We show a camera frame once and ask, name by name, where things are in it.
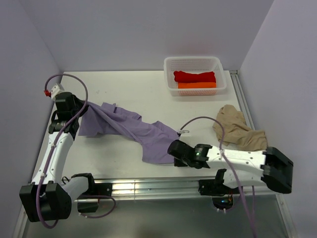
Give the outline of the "lilac t shirt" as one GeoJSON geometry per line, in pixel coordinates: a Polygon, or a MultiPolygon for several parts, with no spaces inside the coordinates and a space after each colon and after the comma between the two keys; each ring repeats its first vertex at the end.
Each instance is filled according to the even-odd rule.
{"type": "Polygon", "coordinates": [[[167,153],[170,144],[179,138],[177,132],[160,121],[146,123],[136,112],[116,104],[97,105],[89,102],[82,116],[78,135],[95,137],[99,134],[122,135],[142,146],[142,161],[150,164],[172,164],[167,153]]]}

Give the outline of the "white plastic basket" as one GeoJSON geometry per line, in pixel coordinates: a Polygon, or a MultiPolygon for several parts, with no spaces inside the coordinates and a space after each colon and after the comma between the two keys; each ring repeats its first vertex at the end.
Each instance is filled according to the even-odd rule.
{"type": "Polygon", "coordinates": [[[172,96],[213,96],[226,91],[224,70],[217,57],[168,57],[163,66],[172,96]]]}

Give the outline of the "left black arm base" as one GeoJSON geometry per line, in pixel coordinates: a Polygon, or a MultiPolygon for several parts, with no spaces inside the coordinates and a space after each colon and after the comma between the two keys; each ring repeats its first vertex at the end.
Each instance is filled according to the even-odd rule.
{"type": "Polygon", "coordinates": [[[93,191],[88,191],[79,196],[79,201],[77,202],[77,210],[80,213],[95,213],[99,207],[100,199],[97,201],[81,201],[89,199],[91,196],[111,196],[112,193],[112,183],[102,182],[96,183],[93,191]]]}

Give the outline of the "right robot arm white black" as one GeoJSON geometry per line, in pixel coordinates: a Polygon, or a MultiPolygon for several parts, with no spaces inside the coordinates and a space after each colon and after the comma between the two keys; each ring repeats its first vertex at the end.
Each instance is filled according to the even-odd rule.
{"type": "Polygon", "coordinates": [[[264,151],[238,151],[175,140],[167,150],[176,166],[216,169],[212,179],[199,180],[200,195],[238,194],[243,187],[267,187],[273,192],[292,191],[293,162],[275,147],[264,151]]]}

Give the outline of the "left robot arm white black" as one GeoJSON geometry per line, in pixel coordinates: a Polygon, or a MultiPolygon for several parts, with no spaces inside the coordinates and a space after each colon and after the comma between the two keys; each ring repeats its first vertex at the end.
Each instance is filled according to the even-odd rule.
{"type": "Polygon", "coordinates": [[[74,200],[81,195],[91,198],[97,191],[91,173],[75,174],[69,184],[61,184],[66,157],[79,129],[78,119],[89,106],[70,92],[57,94],[55,105],[41,166],[31,183],[22,186],[19,192],[30,222],[67,219],[74,200]]]}

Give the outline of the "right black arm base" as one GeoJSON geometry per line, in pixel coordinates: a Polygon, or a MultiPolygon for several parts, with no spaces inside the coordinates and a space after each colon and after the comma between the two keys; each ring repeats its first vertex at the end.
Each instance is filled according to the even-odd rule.
{"type": "Polygon", "coordinates": [[[225,196],[240,193],[237,187],[229,188],[225,186],[223,179],[201,179],[198,183],[198,192],[202,196],[225,196]]]}

